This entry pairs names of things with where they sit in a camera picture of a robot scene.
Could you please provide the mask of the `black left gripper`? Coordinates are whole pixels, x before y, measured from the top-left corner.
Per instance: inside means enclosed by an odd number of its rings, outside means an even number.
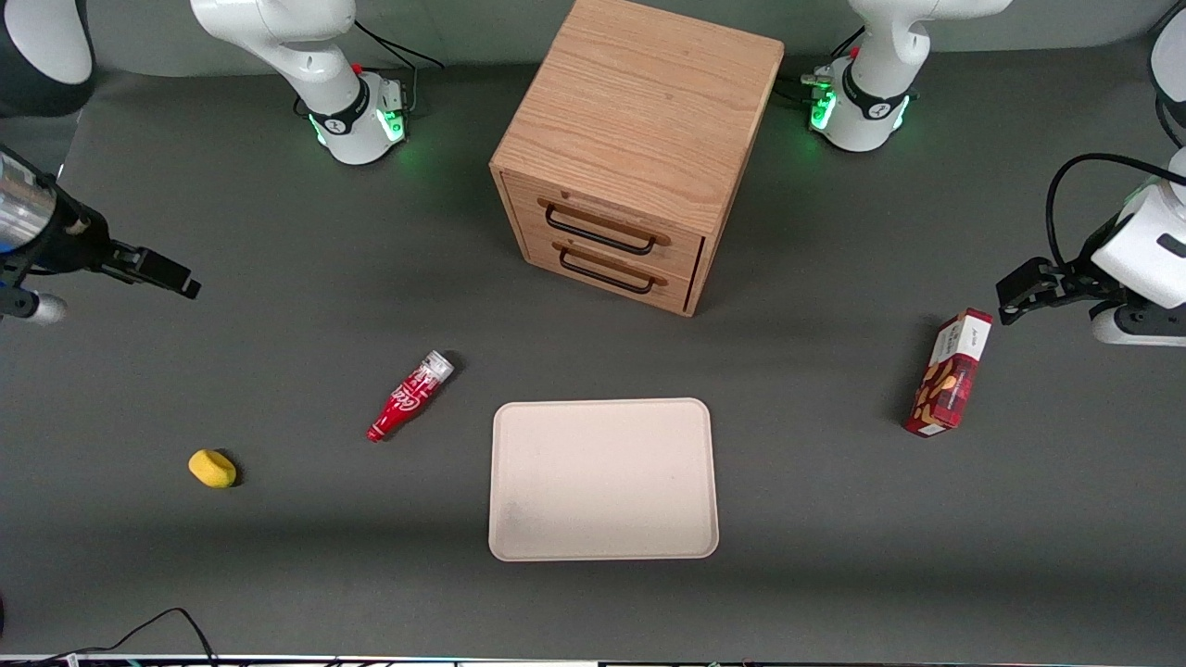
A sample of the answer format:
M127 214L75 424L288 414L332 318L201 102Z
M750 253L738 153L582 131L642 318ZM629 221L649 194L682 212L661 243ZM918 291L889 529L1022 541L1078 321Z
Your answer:
M1104 241L1085 241L1078 258L1065 261L1059 246L1052 244L1056 265L1046 258L1029 258L1018 269L996 282L997 312L1001 324L1013 324L1041 306L1041 298L1054 304L1097 301L1126 304L1128 290L1118 279L1093 263L1092 255Z

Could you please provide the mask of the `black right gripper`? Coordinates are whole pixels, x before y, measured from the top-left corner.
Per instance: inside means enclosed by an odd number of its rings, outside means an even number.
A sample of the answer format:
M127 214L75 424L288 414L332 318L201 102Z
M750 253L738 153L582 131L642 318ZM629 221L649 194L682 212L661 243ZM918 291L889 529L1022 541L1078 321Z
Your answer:
M38 275L60 275L74 271L115 277L139 274L141 282L195 300L202 282L192 272L145 246L113 241L106 217L62 190L47 190L55 197L55 212L47 222L47 241L37 258Z

